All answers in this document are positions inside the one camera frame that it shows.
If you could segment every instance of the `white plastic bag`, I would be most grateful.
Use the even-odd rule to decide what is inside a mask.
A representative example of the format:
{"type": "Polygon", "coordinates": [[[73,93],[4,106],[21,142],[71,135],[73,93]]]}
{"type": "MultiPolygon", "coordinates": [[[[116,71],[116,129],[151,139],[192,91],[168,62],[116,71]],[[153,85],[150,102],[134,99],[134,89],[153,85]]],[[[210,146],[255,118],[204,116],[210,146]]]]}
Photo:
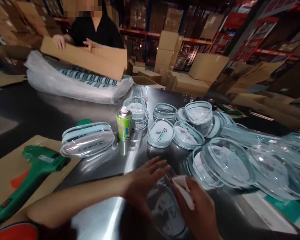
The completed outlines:
{"type": "Polygon", "coordinates": [[[133,84],[133,79],[128,77],[118,82],[116,87],[93,87],[58,72],[39,51],[31,51],[25,66],[28,68],[29,84],[36,90],[82,101],[116,104],[133,84]]]}

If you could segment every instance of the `white spray cap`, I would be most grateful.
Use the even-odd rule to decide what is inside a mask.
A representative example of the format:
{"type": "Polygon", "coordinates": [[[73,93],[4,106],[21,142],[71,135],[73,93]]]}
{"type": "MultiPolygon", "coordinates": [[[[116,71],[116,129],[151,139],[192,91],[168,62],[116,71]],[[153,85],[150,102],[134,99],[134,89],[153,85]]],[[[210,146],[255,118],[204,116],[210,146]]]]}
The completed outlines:
{"type": "Polygon", "coordinates": [[[121,110],[120,110],[120,112],[122,112],[122,113],[127,113],[129,110],[127,109],[127,107],[126,106],[122,106],[122,108],[121,108],[121,110]]]}

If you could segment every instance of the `green glue gun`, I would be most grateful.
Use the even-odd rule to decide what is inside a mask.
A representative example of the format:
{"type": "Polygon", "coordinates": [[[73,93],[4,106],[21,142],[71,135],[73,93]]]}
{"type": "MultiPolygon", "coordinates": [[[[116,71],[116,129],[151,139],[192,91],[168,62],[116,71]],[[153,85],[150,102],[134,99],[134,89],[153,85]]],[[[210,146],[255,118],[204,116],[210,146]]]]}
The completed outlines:
{"type": "Polygon", "coordinates": [[[41,146],[25,147],[22,156],[31,163],[31,168],[19,187],[0,205],[0,224],[24,205],[50,173],[60,171],[71,160],[41,146]]]}

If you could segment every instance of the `red sleeve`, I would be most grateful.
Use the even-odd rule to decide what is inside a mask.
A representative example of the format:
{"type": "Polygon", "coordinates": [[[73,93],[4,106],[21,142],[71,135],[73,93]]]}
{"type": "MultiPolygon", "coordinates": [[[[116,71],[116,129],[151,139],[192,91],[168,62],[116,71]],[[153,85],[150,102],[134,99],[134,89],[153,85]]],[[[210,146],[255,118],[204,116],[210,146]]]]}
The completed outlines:
{"type": "Polygon", "coordinates": [[[32,223],[22,222],[0,230],[0,240],[38,240],[38,228],[32,223]]]}

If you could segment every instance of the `spray can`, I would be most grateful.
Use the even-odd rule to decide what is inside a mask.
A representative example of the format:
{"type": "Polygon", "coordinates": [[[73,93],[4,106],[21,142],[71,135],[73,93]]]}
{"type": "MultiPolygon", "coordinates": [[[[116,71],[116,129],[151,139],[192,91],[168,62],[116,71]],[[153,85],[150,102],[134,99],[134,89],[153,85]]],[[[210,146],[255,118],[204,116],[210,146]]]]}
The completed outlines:
{"type": "Polygon", "coordinates": [[[125,142],[130,137],[132,112],[123,106],[117,112],[117,125],[120,141],[125,142]]]}

